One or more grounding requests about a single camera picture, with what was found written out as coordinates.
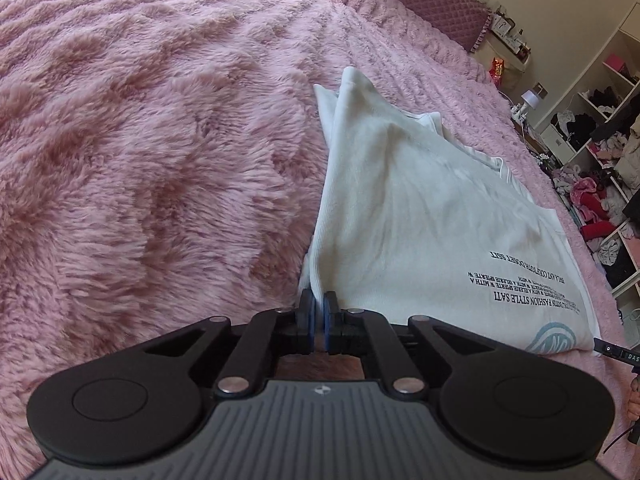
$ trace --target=white drawer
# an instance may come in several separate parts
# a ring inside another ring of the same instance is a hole
[[[640,41],[640,5],[635,4],[631,14],[620,29]]]
[[[542,132],[542,140],[560,162],[566,164],[575,155],[574,149],[566,142],[558,131],[550,124]]]

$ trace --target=table lamp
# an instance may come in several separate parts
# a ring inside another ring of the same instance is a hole
[[[535,110],[540,104],[540,97],[532,90],[524,92],[524,94],[522,94],[522,99],[524,100],[524,104],[515,106],[511,110],[511,116],[514,121],[523,121],[527,118],[529,108],[533,108]]]

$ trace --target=beige wall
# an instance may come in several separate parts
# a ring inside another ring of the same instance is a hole
[[[552,110],[618,27],[635,0],[489,0],[524,29],[532,59],[517,95],[540,81],[548,96],[529,113],[536,125]]]

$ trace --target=metal rivet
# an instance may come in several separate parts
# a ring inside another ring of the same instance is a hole
[[[416,394],[424,389],[424,383],[415,377],[402,377],[394,381],[394,390],[401,394]]]
[[[226,394],[239,394],[249,387],[249,381],[244,377],[225,377],[218,381],[218,388]]]

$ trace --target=bed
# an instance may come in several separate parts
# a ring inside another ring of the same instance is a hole
[[[556,209],[603,338],[623,343],[606,280],[507,103],[398,0],[0,0],[0,478],[43,460],[25,405],[47,376],[295,301],[326,170],[312,84],[337,88],[349,65],[399,107],[440,111]],[[628,367],[554,359],[603,381],[611,436],[626,429]],[[302,373],[318,371],[358,373],[349,360]],[[301,375],[295,362],[280,373]],[[622,440],[600,461],[631,479],[635,454]]]

